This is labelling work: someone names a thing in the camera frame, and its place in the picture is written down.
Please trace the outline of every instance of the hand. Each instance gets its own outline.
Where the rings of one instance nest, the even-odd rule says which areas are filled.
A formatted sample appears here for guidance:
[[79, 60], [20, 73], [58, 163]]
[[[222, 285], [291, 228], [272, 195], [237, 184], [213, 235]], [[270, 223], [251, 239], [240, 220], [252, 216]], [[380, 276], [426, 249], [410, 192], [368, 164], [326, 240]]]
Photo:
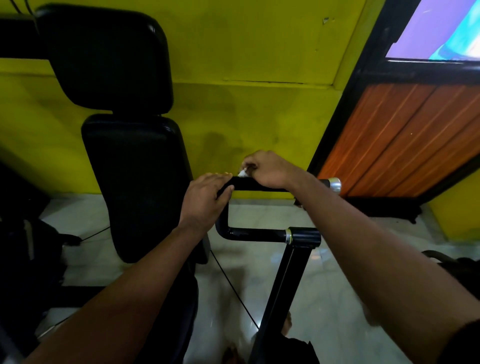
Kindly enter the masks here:
[[306, 173], [271, 150], [258, 150], [246, 156], [241, 167], [247, 168], [247, 174], [259, 184], [270, 188], [284, 188], [290, 192], [296, 179]]
[[215, 224], [232, 197], [233, 186], [228, 186], [218, 198], [216, 194], [232, 178], [231, 173], [207, 173], [190, 182], [180, 212], [179, 226], [199, 229], [205, 235]]

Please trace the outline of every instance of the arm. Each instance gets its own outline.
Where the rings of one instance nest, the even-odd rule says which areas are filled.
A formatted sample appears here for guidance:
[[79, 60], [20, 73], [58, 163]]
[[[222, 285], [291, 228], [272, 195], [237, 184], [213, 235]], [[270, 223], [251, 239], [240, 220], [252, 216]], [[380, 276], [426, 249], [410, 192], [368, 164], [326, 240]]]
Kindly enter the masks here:
[[453, 334], [480, 319], [479, 301], [460, 283], [313, 175], [271, 151], [247, 156], [242, 167], [301, 201], [357, 295], [413, 362], [435, 363]]
[[216, 198], [230, 178], [209, 173], [191, 182], [178, 227], [61, 325], [25, 363], [133, 363], [183, 263], [230, 199], [233, 186]]

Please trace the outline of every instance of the person's left hand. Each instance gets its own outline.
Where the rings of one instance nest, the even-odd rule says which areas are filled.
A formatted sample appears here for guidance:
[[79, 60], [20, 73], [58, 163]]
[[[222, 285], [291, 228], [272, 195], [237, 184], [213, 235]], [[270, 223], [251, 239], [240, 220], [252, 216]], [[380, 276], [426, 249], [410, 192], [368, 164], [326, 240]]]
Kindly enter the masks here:
[[183, 198], [179, 226], [200, 229], [202, 234], [206, 234], [232, 197], [232, 185], [216, 197], [217, 192], [230, 178], [231, 173], [206, 173], [190, 182]]

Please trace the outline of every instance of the television screen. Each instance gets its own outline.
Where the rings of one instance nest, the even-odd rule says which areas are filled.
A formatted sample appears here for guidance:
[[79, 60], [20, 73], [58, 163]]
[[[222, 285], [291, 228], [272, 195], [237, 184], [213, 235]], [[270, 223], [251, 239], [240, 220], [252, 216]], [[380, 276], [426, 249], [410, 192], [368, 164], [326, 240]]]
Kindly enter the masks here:
[[421, 0], [387, 57], [480, 61], [480, 0]]

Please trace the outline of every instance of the person's right arm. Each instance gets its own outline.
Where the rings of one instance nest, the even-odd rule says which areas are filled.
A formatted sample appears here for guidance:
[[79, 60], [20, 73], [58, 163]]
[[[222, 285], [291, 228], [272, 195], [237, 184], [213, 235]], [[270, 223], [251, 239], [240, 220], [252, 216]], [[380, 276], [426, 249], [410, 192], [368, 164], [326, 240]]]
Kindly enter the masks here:
[[414, 363], [435, 363], [457, 331], [480, 319], [479, 301], [450, 274], [310, 173], [272, 151], [247, 156], [242, 167], [302, 203], [357, 295]]

